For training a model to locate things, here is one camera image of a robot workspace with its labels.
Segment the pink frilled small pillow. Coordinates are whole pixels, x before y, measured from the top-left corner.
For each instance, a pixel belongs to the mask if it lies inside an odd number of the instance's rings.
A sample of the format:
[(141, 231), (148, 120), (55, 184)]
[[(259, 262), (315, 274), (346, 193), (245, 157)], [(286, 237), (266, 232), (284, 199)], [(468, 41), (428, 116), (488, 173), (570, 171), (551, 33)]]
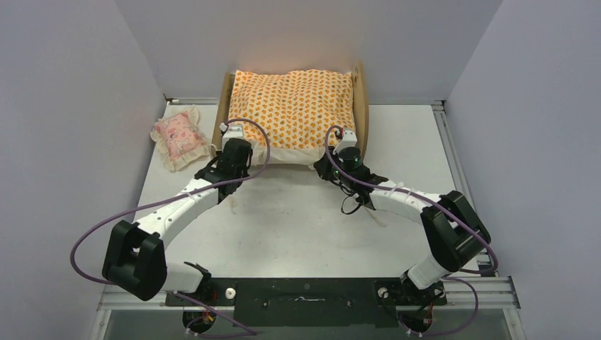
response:
[(175, 106), (167, 112), (170, 115), (159, 119), (150, 132), (163, 166), (175, 172), (208, 157), (210, 140), (199, 130), (201, 113), (198, 107)]

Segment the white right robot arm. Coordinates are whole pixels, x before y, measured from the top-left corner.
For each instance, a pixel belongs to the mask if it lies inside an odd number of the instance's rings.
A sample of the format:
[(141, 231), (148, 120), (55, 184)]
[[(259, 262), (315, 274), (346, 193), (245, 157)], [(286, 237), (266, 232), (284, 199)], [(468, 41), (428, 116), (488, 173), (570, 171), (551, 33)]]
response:
[(394, 183), (371, 172), (356, 147), (341, 152), (329, 147), (313, 167), (322, 180), (341, 188), (358, 206), (393, 213), (422, 226), (430, 253), (401, 276), (400, 293), (410, 303), (420, 302), (433, 284), (462, 271), (490, 246), (489, 232), (459, 191), (431, 194)]

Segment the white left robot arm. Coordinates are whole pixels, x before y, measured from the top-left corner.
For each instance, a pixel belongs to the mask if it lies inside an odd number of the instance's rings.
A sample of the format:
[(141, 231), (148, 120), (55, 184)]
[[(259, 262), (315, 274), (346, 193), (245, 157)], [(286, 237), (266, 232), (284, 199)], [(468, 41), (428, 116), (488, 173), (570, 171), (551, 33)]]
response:
[(193, 304), (208, 301), (210, 273), (197, 263), (169, 263), (166, 250), (202, 213), (220, 204), (249, 176), (251, 144), (240, 138), (197, 172), (184, 190), (133, 223), (122, 220), (111, 230), (102, 276), (147, 301), (162, 291), (179, 291)]

